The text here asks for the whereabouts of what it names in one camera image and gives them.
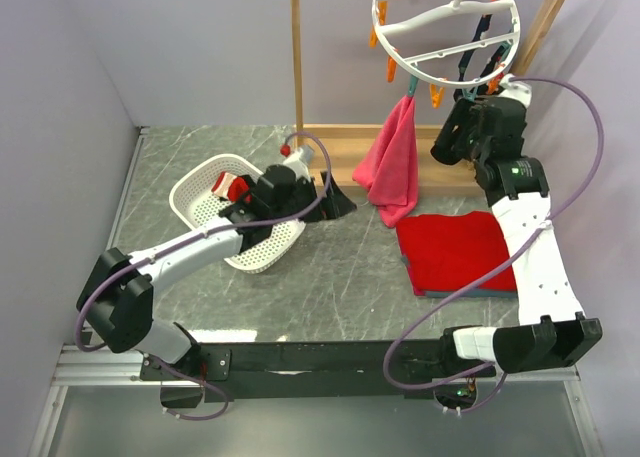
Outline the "red white patterned sock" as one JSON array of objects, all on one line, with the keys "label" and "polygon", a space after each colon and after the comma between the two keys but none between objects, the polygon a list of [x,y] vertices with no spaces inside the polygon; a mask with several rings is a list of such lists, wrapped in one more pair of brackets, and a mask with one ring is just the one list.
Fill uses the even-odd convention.
[{"label": "red white patterned sock", "polygon": [[254,181],[248,174],[235,175],[230,172],[222,172],[212,186],[211,193],[221,200],[236,202],[249,191],[253,184]]}]

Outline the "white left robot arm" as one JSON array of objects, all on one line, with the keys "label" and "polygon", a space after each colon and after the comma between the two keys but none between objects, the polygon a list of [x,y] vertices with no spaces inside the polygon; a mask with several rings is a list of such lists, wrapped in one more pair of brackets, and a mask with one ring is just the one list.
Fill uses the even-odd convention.
[{"label": "white left robot arm", "polygon": [[154,316],[154,298],[204,266],[239,256],[265,242],[275,226],[336,220],[357,208],[323,172],[323,189],[285,165],[257,178],[236,178],[227,205],[206,224],[143,251],[105,251],[78,299],[80,323],[88,323],[113,353],[137,350],[164,361],[176,378],[193,376],[199,344],[178,323]]}]

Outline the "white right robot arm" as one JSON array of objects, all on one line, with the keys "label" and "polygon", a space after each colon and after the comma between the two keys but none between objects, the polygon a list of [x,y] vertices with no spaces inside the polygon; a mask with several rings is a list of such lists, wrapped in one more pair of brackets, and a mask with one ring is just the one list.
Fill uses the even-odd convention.
[{"label": "white right robot arm", "polygon": [[446,330],[450,344],[439,351],[439,364],[452,376],[474,360],[510,374],[571,367],[603,336],[566,274],[543,166],[522,153],[526,111],[513,97],[461,98],[431,149],[440,163],[472,163],[506,243],[519,305],[516,326]]}]

